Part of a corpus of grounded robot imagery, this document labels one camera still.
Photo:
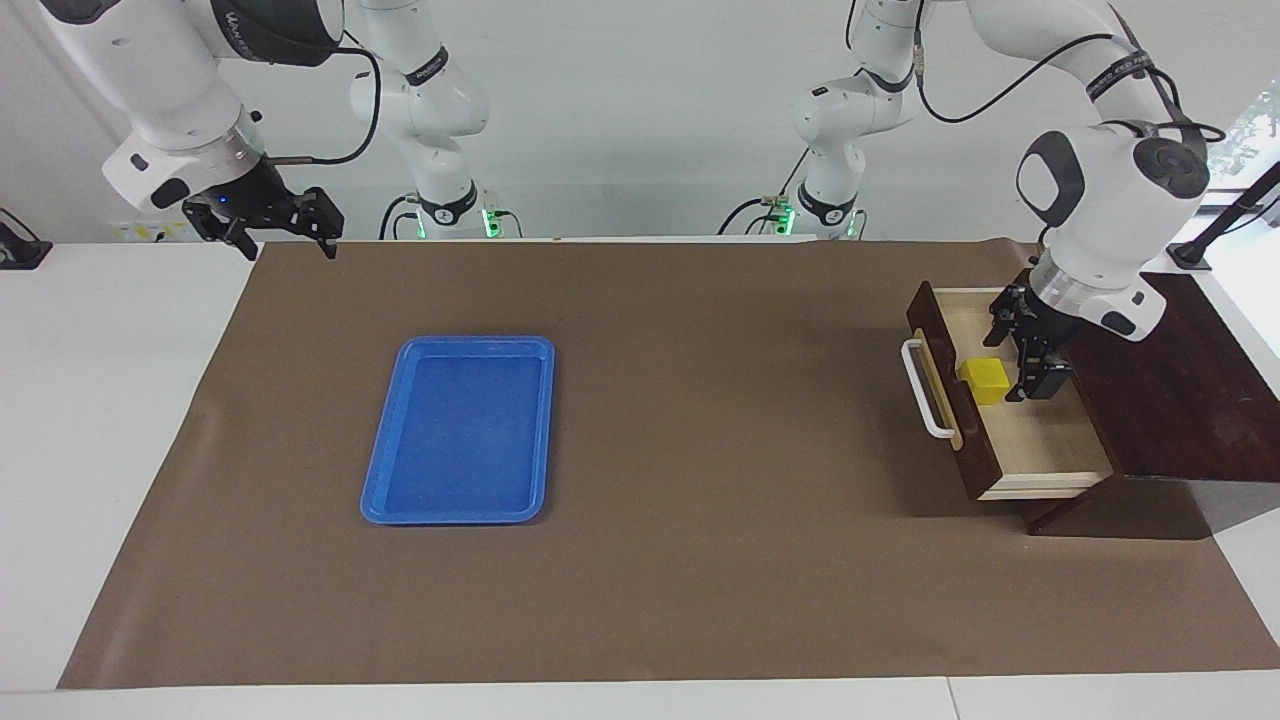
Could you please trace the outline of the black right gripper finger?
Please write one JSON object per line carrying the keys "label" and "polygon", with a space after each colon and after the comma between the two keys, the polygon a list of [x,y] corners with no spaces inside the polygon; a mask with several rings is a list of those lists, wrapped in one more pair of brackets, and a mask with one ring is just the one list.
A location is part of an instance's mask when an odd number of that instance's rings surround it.
{"label": "black right gripper finger", "polygon": [[183,215],[202,241],[233,247],[251,263],[257,259],[259,246],[241,220],[221,219],[207,202],[197,199],[183,201]]}
{"label": "black right gripper finger", "polygon": [[310,187],[292,199],[291,233],[312,240],[326,259],[335,259],[338,240],[343,236],[346,217],[328,192]]}

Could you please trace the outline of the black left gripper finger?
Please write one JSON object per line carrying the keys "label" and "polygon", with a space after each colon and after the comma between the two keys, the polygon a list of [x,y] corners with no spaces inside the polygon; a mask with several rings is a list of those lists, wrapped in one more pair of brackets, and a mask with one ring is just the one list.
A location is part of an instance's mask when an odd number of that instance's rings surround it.
{"label": "black left gripper finger", "polygon": [[1015,340],[1018,380],[1006,401],[1050,400],[1071,378],[1073,365],[1044,340]]}
{"label": "black left gripper finger", "polygon": [[1021,318],[1027,314],[1025,295],[1028,290],[1027,284],[1009,284],[989,305],[992,325],[988,332],[988,346],[1000,346],[1018,329]]}

